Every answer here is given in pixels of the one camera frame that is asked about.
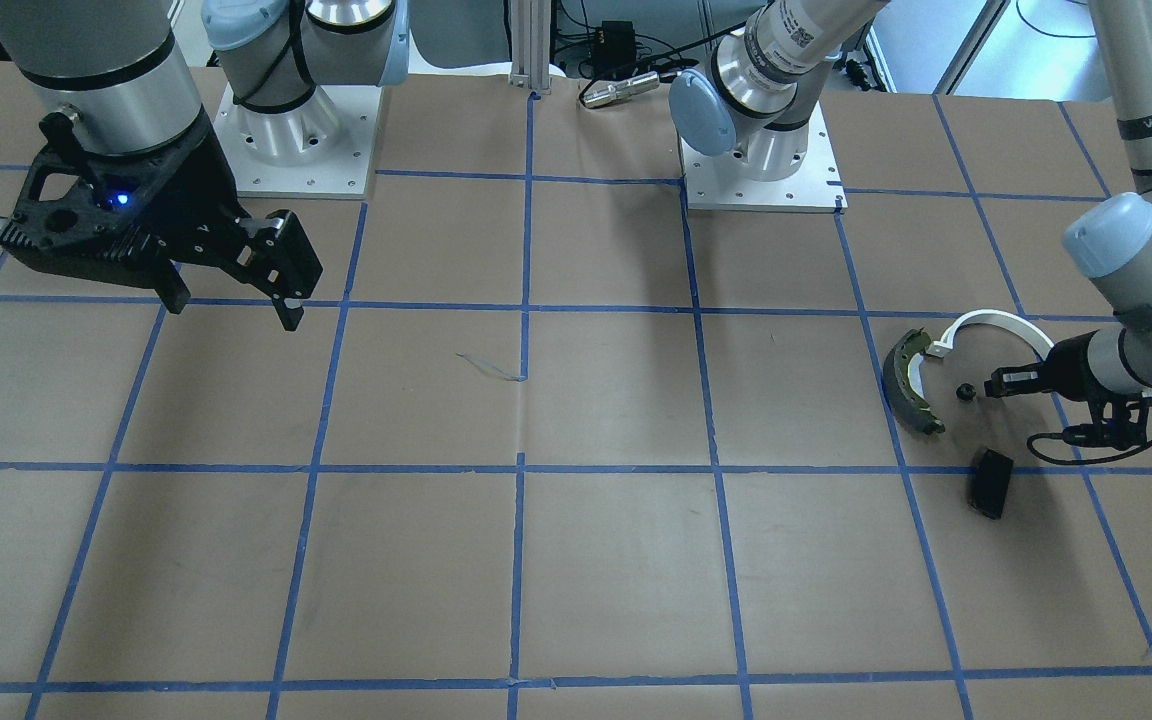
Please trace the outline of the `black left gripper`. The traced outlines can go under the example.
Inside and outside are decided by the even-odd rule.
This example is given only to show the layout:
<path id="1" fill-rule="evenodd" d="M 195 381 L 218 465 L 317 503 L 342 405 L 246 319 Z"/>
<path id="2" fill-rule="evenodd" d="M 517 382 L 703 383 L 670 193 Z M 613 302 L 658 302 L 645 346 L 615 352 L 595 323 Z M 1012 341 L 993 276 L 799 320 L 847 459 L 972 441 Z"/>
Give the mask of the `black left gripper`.
<path id="1" fill-rule="evenodd" d="M 1056 393 L 1062 397 L 1091 397 L 1097 387 L 1089 364 L 1092 334 L 1066 338 L 1051 348 L 1041 363 L 1030 367 L 998 367 L 984 389 L 987 397 Z"/>

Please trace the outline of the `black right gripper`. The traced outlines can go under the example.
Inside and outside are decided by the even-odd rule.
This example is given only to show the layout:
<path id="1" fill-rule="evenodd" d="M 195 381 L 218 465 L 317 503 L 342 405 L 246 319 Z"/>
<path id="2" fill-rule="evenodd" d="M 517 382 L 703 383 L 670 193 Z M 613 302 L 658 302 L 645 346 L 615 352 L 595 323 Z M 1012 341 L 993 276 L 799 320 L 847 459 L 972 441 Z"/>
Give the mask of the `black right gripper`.
<path id="1" fill-rule="evenodd" d="M 143 159 L 141 228 L 147 234 L 147 266 L 142 288 L 156 291 L 170 314 L 182 314 L 191 291 L 175 263 L 212 266 L 271 297 L 282 328 L 296 332 L 323 264 L 291 211 L 257 218 L 243 209 L 206 111 Z"/>

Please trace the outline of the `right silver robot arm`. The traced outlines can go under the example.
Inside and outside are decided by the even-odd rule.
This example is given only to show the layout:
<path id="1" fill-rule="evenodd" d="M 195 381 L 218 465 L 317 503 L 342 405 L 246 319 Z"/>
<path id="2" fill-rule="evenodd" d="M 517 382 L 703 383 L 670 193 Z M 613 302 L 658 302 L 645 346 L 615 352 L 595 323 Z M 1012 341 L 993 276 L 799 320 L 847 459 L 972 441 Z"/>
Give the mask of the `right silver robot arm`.
<path id="1" fill-rule="evenodd" d="M 242 195 L 358 197 L 381 88 L 410 70 L 404 1 L 206 1 L 229 100 L 210 118 L 157 1 L 0 1 L 0 41 L 35 88 L 45 145 L 0 247 L 29 270 L 156 291 L 214 266 L 298 327 L 323 264 L 291 210 Z"/>

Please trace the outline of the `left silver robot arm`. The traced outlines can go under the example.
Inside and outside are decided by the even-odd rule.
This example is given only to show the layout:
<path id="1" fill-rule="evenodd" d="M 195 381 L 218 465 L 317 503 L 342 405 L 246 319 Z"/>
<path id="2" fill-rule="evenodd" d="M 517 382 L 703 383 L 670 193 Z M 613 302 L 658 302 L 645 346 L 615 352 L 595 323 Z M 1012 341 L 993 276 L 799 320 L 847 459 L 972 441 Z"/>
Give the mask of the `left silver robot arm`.
<path id="1" fill-rule="evenodd" d="M 916 211 L 987 243 L 986 300 L 1036 329 L 1047 391 L 1152 396 L 1152 1 L 1089 1 L 1107 103 L 831 94 L 844 41 L 884 1 L 764 1 L 668 88 L 695 209 L 796 211 L 791 176 L 817 162 L 864 249 L 881 211 L 901 240 Z"/>

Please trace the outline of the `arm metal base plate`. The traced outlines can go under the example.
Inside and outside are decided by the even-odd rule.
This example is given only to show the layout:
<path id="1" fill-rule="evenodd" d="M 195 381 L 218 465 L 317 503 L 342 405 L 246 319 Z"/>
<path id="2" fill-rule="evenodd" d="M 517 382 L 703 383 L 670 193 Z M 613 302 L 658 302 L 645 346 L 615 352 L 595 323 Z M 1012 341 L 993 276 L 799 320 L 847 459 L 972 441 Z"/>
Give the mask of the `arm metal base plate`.
<path id="1" fill-rule="evenodd" d="M 225 90 L 214 126 L 243 199 L 365 200 L 384 88 L 320 86 L 301 108 L 262 114 Z"/>
<path id="2" fill-rule="evenodd" d="M 679 141 L 687 205 L 703 211 L 835 213 L 849 206 L 818 103 L 791 131 L 760 129 L 726 156 Z"/>

